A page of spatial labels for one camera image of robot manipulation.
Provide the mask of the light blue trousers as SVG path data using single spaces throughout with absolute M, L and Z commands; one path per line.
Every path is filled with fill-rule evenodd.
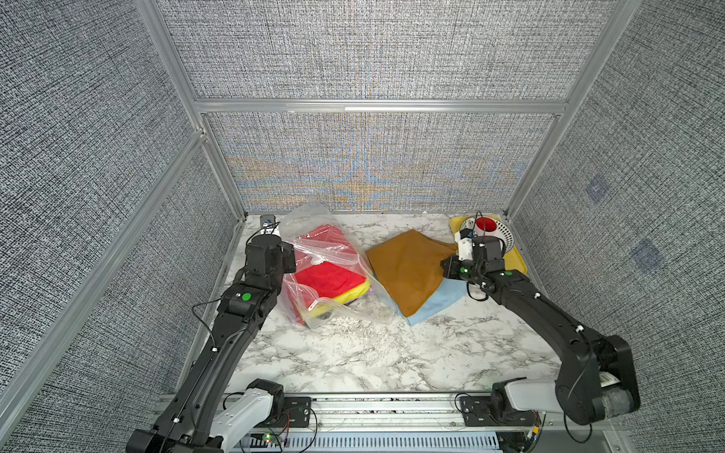
M 419 325 L 466 298 L 466 283 L 454 279 L 442 279 L 435 290 L 422 291 L 408 286 L 390 294 L 392 308 L 411 327 Z

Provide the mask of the red garment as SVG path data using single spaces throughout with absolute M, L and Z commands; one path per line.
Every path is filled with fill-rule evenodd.
M 295 283 L 347 290 L 368 279 L 358 253 L 345 233 L 332 224 L 318 226 L 295 239 Z

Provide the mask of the clear plastic vacuum bag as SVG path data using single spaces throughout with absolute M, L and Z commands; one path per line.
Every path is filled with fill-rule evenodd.
M 318 328 L 334 318 L 388 324 L 396 317 L 360 242 L 319 201 L 285 215 L 278 232 L 295 249 L 296 271 L 284 276 L 279 300 L 293 324 Z

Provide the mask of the yellow garment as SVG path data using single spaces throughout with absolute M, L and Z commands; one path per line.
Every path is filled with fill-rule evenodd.
M 360 282 L 349 289 L 315 288 L 317 296 L 307 305 L 309 315 L 319 317 L 335 310 L 338 306 L 346 305 L 362 296 L 365 296 L 371 288 L 368 279 Z

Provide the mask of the brown garment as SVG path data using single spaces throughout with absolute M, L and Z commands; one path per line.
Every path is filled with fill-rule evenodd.
M 405 317 L 415 315 L 441 285 L 442 260 L 457 251 L 455 243 L 430 239 L 408 230 L 366 251 L 377 281 Z

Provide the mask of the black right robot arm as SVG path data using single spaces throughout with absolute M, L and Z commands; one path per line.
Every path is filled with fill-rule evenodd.
M 517 270 L 505 266 L 502 241 L 476 237 L 440 263 L 446 279 L 464 281 L 519 316 L 560 360 L 556 379 L 509 379 L 492 387 L 489 411 L 502 422 L 525 411 L 560 413 L 588 426 L 641 407 L 634 355 L 617 335 L 604 336 L 559 308 Z

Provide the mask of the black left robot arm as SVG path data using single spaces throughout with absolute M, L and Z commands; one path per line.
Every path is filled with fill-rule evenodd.
M 256 379 L 221 410 L 234 370 L 276 307 L 285 275 L 296 272 L 293 245 L 254 236 L 245 266 L 221 296 L 210 337 L 179 392 L 148 430 L 134 430 L 128 452 L 230 452 L 253 428 L 282 412 L 284 388 Z

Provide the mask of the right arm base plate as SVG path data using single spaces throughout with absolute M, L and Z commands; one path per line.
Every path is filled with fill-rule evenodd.
M 538 422 L 534 411 L 516 411 L 499 396 L 472 396 L 459 393 L 454 406 L 468 428 L 531 427 Z

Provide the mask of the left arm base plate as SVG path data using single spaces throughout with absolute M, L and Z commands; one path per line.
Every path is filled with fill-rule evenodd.
M 255 428 L 309 428 L 312 416 L 311 398 L 263 398 L 252 403 L 245 414 L 257 421 Z

